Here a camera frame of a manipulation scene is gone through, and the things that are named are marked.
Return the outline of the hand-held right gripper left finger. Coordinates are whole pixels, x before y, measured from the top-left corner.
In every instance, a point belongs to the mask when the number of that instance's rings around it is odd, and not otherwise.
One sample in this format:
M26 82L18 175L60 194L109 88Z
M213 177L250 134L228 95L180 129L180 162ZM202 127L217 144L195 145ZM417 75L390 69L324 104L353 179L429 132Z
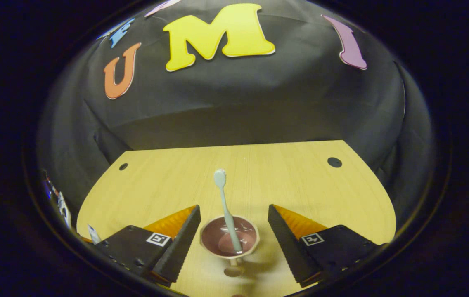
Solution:
M200 223L200 206L192 205L146 227L125 226L94 247L122 269L171 286L180 274Z

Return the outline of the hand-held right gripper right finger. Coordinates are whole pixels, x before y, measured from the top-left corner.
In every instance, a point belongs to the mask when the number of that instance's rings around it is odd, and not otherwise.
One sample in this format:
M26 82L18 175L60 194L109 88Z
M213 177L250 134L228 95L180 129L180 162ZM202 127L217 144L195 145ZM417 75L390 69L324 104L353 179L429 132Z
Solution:
M267 220L303 288L340 278L381 248L343 224L325 227L276 204L269 205Z

